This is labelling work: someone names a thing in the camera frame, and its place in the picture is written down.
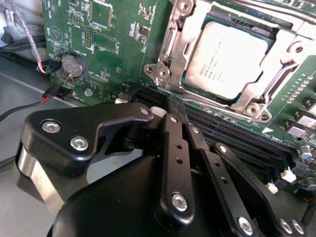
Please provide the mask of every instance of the electronic component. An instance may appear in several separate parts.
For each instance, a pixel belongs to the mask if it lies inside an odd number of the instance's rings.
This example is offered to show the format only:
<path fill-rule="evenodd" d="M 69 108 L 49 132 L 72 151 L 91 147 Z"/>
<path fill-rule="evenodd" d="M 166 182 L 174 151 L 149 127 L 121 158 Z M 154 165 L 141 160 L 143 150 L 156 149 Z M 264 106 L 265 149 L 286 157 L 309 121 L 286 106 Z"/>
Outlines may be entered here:
<path fill-rule="evenodd" d="M 315 98 L 311 98 L 308 101 L 306 101 L 305 108 L 310 113 L 316 114 L 316 99 Z"/>
<path fill-rule="evenodd" d="M 77 79 L 87 73 L 87 64 L 84 58 L 75 52 L 63 55 L 61 64 L 64 74 L 70 79 Z"/>
<path fill-rule="evenodd" d="M 309 145 L 300 146 L 301 158 L 303 159 L 311 159 L 313 155 L 311 153 L 311 147 Z"/>
<path fill-rule="evenodd" d="M 307 111 L 299 110 L 296 112 L 294 118 L 297 123 L 303 125 L 304 127 L 314 129 L 316 126 L 316 116 Z"/>
<path fill-rule="evenodd" d="M 71 3 L 73 3 L 74 5 L 78 5 L 78 0 L 70 0 Z"/>
<path fill-rule="evenodd" d="M 142 35 L 142 36 L 145 36 L 147 37 L 148 36 L 148 33 L 149 33 L 149 28 L 147 26 L 142 26 L 139 30 L 139 33 Z"/>
<path fill-rule="evenodd" d="M 262 39 L 233 27 L 209 22 L 189 65 L 186 81 L 232 100 L 262 73 L 260 62 L 267 49 L 268 44 Z"/>
<path fill-rule="evenodd" d="M 119 90 L 120 90 L 120 91 L 126 91 L 126 89 L 127 89 L 127 86 L 126 86 L 125 84 L 121 84 L 121 85 L 119 86 Z"/>
<path fill-rule="evenodd" d="M 112 5 L 99 0 L 93 0 L 91 4 L 93 23 L 98 24 L 101 27 L 110 27 L 113 13 Z"/>
<path fill-rule="evenodd" d="M 308 177 L 306 180 L 306 188 L 309 191 L 316 191 L 316 181 L 314 177 Z"/>
<path fill-rule="evenodd" d="M 297 137 L 299 139 L 303 139 L 306 136 L 304 126 L 294 121 L 289 121 L 285 124 L 285 131 L 288 134 L 291 134 L 292 136 Z"/>
<path fill-rule="evenodd" d="M 42 62 L 42 67 L 45 74 L 52 74 L 61 69 L 61 63 L 55 60 L 47 59 Z"/>

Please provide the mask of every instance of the black memory slot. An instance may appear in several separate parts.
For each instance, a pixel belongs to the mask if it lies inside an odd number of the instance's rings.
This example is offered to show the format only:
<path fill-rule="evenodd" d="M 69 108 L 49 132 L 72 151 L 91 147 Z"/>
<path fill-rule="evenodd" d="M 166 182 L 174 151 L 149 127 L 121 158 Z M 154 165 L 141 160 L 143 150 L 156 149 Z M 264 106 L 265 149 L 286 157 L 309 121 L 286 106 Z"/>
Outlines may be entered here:
<path fill-rule="evenodd" d="M 153 88 L 139 86 L 134 101 L 148 107 L 161 106 L 165 94 Z M 286 147 L 268 138 L 186 105 L 189 122 L 198 127 L 206 142 L 227 145 L 236 156 L 253 172 L 262 177 L 263 182 L 276 180 L 287 167 L 294 168 L 294 160 L 299 159 L 295 149 Z"/>

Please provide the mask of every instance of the connector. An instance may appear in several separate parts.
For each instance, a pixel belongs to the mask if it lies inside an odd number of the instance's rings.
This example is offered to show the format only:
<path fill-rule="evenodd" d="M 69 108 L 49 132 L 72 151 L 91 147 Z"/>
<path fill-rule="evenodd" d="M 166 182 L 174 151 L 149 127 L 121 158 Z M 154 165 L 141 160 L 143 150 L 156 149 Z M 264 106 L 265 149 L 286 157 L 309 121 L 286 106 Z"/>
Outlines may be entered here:
<path fill-rule="evenodd" d="M 73 92 L 74 92 L 73 90 L 70 90 L 70 89 L 67 89 L 64 87 L 60 87 L 56 97 L 61 99 L 61 100 L 67 101 L 72 97 Z"/>
<path fill-rule="evenodd" d="M 43 70 L 45 71 L 45 74 L 52 74 L 55 71 L 58 71 L 59 69 L 61 69 L 61 63 L 55 60 L 47 59 L 41 64 L 42 64 Z"/>
<path fill-rule="evenodd" d="M 43 98 L 49 97 L 49 98 L 54 98 L 57 94 L 58 91 L 60 90 L 61 86 L 60 85 L 54 85 L 50 88 L 48 88 L 44 94 L 42 95 Z"/>

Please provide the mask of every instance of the silver screw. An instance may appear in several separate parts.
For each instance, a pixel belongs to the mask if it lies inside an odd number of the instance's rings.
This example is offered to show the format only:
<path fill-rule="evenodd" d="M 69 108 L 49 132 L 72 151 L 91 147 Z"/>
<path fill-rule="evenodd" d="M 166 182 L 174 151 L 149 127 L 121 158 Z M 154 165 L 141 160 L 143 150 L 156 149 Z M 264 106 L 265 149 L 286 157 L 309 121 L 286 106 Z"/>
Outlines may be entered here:
<path fill-rule="evenodd" d="M 52 121 L 47 121 L 43 123 L 41 127 L 43 128 L 45 132 L 48 132 L 48 133 L 57 133 L 61 130 L 60 125 Z"/>
<path fill-rule="evenodd" d="M 74 137 L 70 140 L 70 145 L 77 151 L 85 151 L 88 149 L 89 143 L 83 137 Z"/>
<path fill-rule="evenodd" d="M 292 234 L 292 228 L 290 227 L 290 225 L 288 223 L 286 223 L 286 221 L 284 221 L 283 219 L 280 219 L 280 224 L 282 226 L 282 228 L 288 233 L 288 234 Z"/>
<path fill-rule="evenodd" d="M 197 129 L 196 127 L 192 127 L 192 131 L 193 131 L 194 133 L 196 133 L 196 134 L 199 133 L 199 131 L 198 131 L 198 129 Z"/>
<path fill-rule="evenodd" d="M 149 114 L 149 112 L 147 110 L 145 110 L 145 109 L 140 109 L 140 112 L 142 112 L 144 115 L 148 115 Z"/>
<path fill-rule="evenodd" d="M 221 149 L 221 151 L 222 151 L 223 153 L 226 153 L 226 152 L 227 152 L 226 148 L 223 147 L 223 146 L 219 146 L 219 149 Z"/>
<path fill-rule="evenodd" d="M 172 195 L 171 201 L 178 211 L 184 212 L 188 209 L 187 201 L 181 194 Z"/>
<path fill-rule="evenodd" d="M 244 217 L 239 217 L 238 218 L 238 224 L 240 228 L 248 235 L 251 236 L 253 234 L 253 229 L 249 221 L 247 221 L 246 218 Z"/>
<path fill-rule="evenodd" d="M 298 233 L 300 233 L 302 235 L 304 234 L 303 228 L 295 220 L 292 220 L 292 224 L 293 224 L 294 228 L 298 231 Z"/>
<path fill-rule="evenodd" d="M 176 118 L 174 118 L 174 117 L 171 117 L 170 119 L 171 119 L 171 121 L 173 121 L 173 122 L 178 122 L 178 120 L 177 120 Z"/>
<path fill-rule="evenodd" d="M 84 95 L 90 97 L 93 95 L 93 92 L 90 89 L 86 89 L 86 90 L 84 90 Z"/>

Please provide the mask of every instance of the black cable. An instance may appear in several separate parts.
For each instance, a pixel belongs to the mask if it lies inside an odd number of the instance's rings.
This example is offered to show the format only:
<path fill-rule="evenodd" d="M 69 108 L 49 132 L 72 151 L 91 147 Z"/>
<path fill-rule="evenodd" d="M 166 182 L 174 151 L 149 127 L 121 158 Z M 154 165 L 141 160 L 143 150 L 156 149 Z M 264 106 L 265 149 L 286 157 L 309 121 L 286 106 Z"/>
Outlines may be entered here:
<path fill-rule="evenodd" d="M 10 116 L 11 114 L 21 111 L 21 110 L 26 110 L 26 109 L 30 109 L 33 107 L 36 107 L 38 105 L 41 105 L 41 101 L 40 102 L 36 102 L 34 104 L 30 104 L 30 105 L 23 105 L 23 106 L 19 106 L 16 108 L 13 108 L 11 110 L 8 110 L 7 112 L 4 112 L 2 115 L 0 115 L 0 122 L 2 122 L 4 119 L 6 119 L 8 116 Z"/>
<path fill-rule="evenodd" d="M 46 42 L 36 42 L 35 43 L 37 48 L 46 48 Z M 0 52 L 20 52 L 24 50 L 32 49 L 32 46 L 30 43 L 24 43 L 20 45 L 14 45 L 14 46 L 3 46 L 0 48 Z"/>
<path fill-rule="evenodd" d="M 10 60 L 13 60 L 13 61 L 20 63 L 21 65 L 23 65 L 27 68 L 32 69 L 32 70 L 34 70 L 34 68 L 36 68 L 36 66 L 37 66 L 36 63 L 34 63 L 28 59 L 22 58 L 21 56 L 18 56 L 14 53 L 0 52 L 0 57 L 4 57 L 4 58 L 10 59 Z"/>
<path fill-rule="evenodd" d="M 34 42 L 45 42 L 45 36 L 33 36 Z M 16 46 L 16 45 L 21 45 L 29 43 L 29 39 L 27 37 L 19 39 L 11 44 L 8 44 L 6 46 Z"/>

